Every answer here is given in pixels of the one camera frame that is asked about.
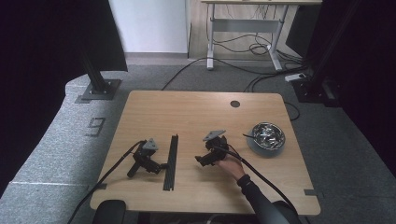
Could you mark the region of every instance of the metal bowl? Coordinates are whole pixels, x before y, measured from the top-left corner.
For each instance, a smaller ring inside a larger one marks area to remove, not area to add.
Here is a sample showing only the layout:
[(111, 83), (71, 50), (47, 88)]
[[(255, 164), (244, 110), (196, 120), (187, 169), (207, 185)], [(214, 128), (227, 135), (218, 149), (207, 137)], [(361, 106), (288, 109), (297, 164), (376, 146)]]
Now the metal bowl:
[(248, 135), (248, 146), (264, 157), (270, 158), (279, 155), (285, 146), (285, 134), (272, 123), (259, 123), (253, 127)]

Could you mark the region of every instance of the white wall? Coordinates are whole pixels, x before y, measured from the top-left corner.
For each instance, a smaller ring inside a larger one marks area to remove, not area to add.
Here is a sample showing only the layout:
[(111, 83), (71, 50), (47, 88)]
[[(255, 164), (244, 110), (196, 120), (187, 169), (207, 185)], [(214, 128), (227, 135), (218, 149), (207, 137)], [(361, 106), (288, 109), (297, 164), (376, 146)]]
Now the white wall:
[(109, 0), (124, 51), (187, 53), (186, 1)]

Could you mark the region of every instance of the person's hand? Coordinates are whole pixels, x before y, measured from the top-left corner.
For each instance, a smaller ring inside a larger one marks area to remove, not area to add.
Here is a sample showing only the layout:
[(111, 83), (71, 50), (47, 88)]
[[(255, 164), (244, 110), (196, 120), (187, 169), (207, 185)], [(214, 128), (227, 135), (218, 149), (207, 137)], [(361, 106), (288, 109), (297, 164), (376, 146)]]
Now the person's hand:
[(222, 161), (215, 161), (213, 163), (219, 166), (225, 173), (231, 175), (236, 181), (246, 174), (242, 167), (242, 162), (230, 154), (227, 154)]

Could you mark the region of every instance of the wooden table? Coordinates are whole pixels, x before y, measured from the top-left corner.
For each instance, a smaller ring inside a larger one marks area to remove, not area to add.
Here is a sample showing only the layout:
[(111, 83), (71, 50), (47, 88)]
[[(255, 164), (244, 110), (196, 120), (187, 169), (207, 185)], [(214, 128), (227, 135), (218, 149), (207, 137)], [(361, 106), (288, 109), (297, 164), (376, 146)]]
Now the wooden table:
[[(285, 23), (286, 14), (290, 5), (320, 5), (322, 0), (201, 0), (210, 5), (211, 17), (209, 25), (209, 43), (207, 48), (207, 69), (213, 69), (214, 32), (239, 32), (239, 33), (272, 33), (274, 37), (268, 45), (268, 53), (274, 64), (275, 70), (282, 70), (276, 53), (276, 45)], [(283, 5), (282, 15), (279, 20), (236, 20), (215, 18), (215, 5)]]
[[(232, 107), (231, 101), (240, 106)], [(286, 135), (284, 151), (278, 157), (258, 156), (242, 135), (262, 121), (274, 123)], [(93, 194), (91, 207), (120, 199), (128, 210), (135, 211), (254, 213), (231, 177), (217, 166), (202, 167), (194, 158), (207, 153), (203, 138), (214, 130), (226, 130), (228, 143), (279, 187), (300, 215), (320, 212), (317, 197), (304, 193), (313, 187), (282, 97), (275, 93), (199, 91), (132, 91), (101, 173), (104, 175), (134, 143), (150, 138), (159, 147), (151, 158), (167, 163), (171, 137), (177, 134), (175, 190), (163, 190), (165, 171), (155, 175), (140, 168), (128, 178), (134, 164), (131, 155), (105, 180), (106, 189)], [(247, 167), (245, 170), (270, 201), (281, 200)]]

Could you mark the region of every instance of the gray fabric surface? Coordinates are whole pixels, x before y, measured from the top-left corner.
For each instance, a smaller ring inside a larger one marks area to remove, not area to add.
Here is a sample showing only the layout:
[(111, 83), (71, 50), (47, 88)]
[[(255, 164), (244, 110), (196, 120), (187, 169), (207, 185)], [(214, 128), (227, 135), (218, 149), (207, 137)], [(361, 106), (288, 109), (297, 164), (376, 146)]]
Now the gray fabric surface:
[[(65, 223), (98, 179), (129, 92), (160, 90), (181, 68), (135, 65), (129, 72), (104, 72), (122, 80), (116, 96), (89, 104), (75, 104), (88, 77), (69, 82), (58, 115), (0, 200), (0, 222)], [(229, 66), (209, 72), (192, 65), (166, 91), (243, 91), (256, 76)], [(298, 103), (283, 76), (260, 82), (255, 91), (280, 93), (300, 110), (292, 126), (321, 206), (311, 223), (396, 223), (396, 180), (342, 108)], [(287, 109), (291, 118), (297, 115)], [(96, 137), (87, 136), (95, 132), (88, 127), (92, 118), (106, 119)], [(93, 214), (85, 202), (74, 223), (89, 223)], [(126, 219), (135, 223), (136, 213)]]

